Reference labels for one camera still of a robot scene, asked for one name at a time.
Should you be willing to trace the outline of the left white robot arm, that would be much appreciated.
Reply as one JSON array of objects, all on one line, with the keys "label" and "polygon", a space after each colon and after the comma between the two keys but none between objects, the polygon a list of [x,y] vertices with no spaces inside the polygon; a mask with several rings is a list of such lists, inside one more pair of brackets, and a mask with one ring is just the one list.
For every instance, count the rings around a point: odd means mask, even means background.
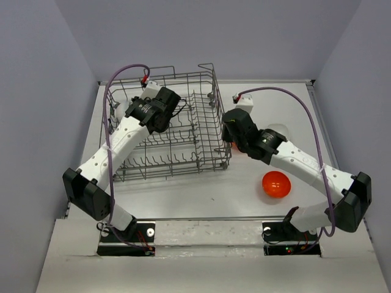
[{"label": "left white robot arm", "polygon": [[62,175],[70,203],[97,222],[107,224],[113,234],[129,242],[136,232],[135,216],[114,199],[114,173],[141,142],[154,132],[168,127],[181,98],[171,89],[161,87],[151,97],[134,98],[115,131],[108,135],[98,151],[76,170]]}]

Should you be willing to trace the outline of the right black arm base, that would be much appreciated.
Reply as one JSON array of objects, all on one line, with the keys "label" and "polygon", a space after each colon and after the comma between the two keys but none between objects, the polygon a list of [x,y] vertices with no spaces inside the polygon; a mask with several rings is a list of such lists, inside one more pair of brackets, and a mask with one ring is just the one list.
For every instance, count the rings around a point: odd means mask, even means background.
[{"label": "right black arm base", "polygon": [[318,234],[300,232],[290,220],[298,207],[290,209],[282,221],[262,224],[261,237],[265,256],[317,255],[321,256]]}]

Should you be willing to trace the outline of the grey wire dish rack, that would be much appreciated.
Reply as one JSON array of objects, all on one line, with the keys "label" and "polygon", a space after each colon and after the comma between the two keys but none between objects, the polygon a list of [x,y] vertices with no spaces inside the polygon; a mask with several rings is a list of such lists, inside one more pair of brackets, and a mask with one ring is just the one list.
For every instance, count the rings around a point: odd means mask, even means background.
[{"label": "grey wire dish rack", "polygon": [[115,181],[172,177],[225,170],[230,145],[222,139],[224,107],[214,65],[178,73],[173,66],[153,67],[150,79],[181,100],[163,133],[153,133],[135,147],[114,174]]}]

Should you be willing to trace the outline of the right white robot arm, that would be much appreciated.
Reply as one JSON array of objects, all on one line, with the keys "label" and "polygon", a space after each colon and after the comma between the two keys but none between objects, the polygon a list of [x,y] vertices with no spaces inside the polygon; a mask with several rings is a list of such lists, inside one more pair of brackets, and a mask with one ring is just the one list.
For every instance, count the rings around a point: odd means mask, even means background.
[{"label": "right white robot arm", "polygon": [[233,109],[222,116],[223,140],[236,144],[252,159],[297,177],[326,196],[324,203],[294,207],[285,216],[281,232],[295,239],[303,232],[326,226],[355,232],[372,202],[371,178],[352,175],[318,161],[272,129],[258,129],[249,113]]}]

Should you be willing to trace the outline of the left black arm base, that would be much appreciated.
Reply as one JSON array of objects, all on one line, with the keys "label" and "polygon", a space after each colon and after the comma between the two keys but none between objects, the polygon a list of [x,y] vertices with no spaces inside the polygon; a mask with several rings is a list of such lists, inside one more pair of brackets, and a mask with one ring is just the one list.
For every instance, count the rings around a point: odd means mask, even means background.
[{"label": "left black arm base", "polygon": [[120,239],[103,222],[96,224],[100,232],[97,254],[99,256],[153,257],[155,255],[155,222],[140,221],[128,238],[118,231]]}]

